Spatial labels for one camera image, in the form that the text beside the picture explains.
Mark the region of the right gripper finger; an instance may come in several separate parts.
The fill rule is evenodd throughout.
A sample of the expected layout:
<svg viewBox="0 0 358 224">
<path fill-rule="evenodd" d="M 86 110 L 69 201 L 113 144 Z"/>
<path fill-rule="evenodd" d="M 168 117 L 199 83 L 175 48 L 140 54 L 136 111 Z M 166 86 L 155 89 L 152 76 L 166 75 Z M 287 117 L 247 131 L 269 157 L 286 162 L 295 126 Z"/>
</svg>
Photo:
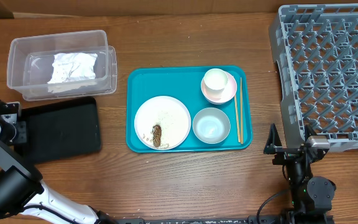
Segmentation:
<svg viewBox="0 0 358 224">
<path fill-rule="evenodd" d="M 270 125 L 270 131 L 266 145 L 264 147 L 264 154 L 276 154 L 282 151 L 282 143 L 278 135 L 276 125 Z"/>
<path fill-rule="evenodd" d="M 305 143 L 308 146 L 312 146 L 314 144 L 314 140 L 316 137 L 316 133 L 310 125 L 305 125 Z"/>
</svg>

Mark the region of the black plastic tray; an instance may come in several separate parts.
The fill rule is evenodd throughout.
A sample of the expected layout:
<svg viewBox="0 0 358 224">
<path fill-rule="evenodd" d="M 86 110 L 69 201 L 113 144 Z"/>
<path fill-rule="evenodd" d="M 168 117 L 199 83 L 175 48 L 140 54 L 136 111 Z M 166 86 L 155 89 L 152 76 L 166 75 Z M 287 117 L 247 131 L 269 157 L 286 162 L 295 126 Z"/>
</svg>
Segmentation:
<svg viewBox="0 0 358 224">
<path fill-rule="evenodd" d="M 22 110 L 26 140 L 14 150 L 39 164 L 99 152 L 102 146 L 96 100 L 75 98 Z"/>
</svg>

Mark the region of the white cup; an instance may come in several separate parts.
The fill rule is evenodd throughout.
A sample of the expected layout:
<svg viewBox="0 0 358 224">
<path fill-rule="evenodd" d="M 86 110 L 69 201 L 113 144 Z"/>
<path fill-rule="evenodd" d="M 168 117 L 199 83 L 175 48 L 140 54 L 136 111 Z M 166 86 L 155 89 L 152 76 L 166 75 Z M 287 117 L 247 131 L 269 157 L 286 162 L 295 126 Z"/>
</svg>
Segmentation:
<svg viewBox="0 0 358 224">
<path fill-rule="evenodd" d="M 220 95 L 224 91 L 228 80 L 227 73 L 219 68 L 209 69 L 203 77 L 206 91 L 210 95 Z"/>
</svg>

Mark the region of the white napkin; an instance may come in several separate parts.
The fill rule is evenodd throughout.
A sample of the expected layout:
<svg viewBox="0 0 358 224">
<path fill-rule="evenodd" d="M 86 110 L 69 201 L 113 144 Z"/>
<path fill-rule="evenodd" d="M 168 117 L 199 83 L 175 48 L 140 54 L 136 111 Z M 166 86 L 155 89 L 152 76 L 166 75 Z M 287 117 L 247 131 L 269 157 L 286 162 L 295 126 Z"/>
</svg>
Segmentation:
<svg viewBox="0 0 358 224">
<path fill-rule="evenodd" d="M 54 55 L 53 73 L 48 84 L 93 80 L 97 54 L 59 53 Z"/>
</svg>

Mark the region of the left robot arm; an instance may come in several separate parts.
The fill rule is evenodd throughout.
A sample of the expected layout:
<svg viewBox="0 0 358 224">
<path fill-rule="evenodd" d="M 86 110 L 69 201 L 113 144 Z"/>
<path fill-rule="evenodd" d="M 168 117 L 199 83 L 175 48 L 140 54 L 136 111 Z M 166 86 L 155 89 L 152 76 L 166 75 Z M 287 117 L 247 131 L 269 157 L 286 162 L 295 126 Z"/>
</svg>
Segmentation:
<svg viewBox="0 0 358 224">
<path fill-rule="evenodd" d="M 27 109 L 0 100 L 0 220 L 22 214 L 51 223 L 115 223 L 108 214 L 52 190 L 35 167 L 100 150 L 93 97 Z"/>
</svg>

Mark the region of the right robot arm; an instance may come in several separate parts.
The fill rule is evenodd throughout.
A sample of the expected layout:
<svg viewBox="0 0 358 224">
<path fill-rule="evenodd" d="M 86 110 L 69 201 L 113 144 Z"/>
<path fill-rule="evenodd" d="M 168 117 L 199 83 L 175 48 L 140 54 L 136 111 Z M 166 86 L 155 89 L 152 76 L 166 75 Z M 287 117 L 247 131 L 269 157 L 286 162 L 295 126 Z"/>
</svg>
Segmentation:
<svg viewBox="0 0 358 224">
<path fill-rule="evenodd" d="M 306 125 L 306 141 L 296 148 L 284 148 L 274 124 L 270 125 L 269 136 L 264 154 L 273 154 L 272 164 L 282 167 L 282 173 L 289 187 L 269 197 L 259 207 L 256 214 L 257 223 L 334 223 L 333 217 L 327 216 L 332 209 L 332 200 L 336 190 L 333 181 L 314 176 L 311 164 L 323 159 L 330 144 L 326 137 L 318 136 Z M 269 201 L 289 192 L 292 208 L 284 209 L 276 217 L 266 218 L 260 215 Z"/>
</svg>

